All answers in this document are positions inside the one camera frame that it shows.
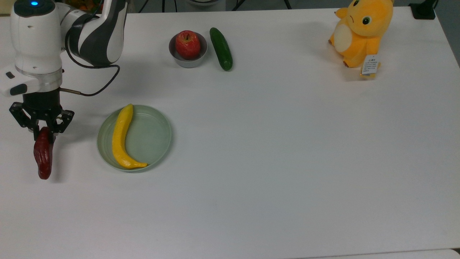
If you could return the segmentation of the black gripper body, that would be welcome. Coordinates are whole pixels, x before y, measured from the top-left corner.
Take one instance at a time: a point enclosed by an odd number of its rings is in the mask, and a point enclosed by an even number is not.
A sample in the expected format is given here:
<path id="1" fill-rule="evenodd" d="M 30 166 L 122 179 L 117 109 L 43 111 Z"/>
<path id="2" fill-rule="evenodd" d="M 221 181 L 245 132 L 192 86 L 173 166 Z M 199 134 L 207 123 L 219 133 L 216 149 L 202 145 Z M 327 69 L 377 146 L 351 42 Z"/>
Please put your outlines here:
<path id="1" fill-rule="evenodd" d="M 35 92 L 23 95 L 23 110 L 30 115 L 30 121 L 37 125 L 44 121 L 47 126 L 56 126 L 61 114 L 60 91 Z"/>

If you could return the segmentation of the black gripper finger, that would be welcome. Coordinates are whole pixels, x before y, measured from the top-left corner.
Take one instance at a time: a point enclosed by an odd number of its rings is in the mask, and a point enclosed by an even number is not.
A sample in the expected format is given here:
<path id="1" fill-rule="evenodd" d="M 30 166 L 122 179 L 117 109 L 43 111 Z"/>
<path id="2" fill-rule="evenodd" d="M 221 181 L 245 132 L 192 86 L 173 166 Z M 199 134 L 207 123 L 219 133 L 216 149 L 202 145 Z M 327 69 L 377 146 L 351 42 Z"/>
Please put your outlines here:
<path id="1" fill-rule="evenodd" d="M 37 111 L 21 102 L 13 102 L 9 110 L 22 128 L 28 128 L 33 133 L 33 139 L 36 141 L 40 132 Z"/>
<path id="2" fill-rule="evenodd" d="M 50 143 L 54 143 L 58 134 L 64 133 L 74 118 L 72 110 L 61 110 L 56 116 L 51 116 L 50 122 Z"/>

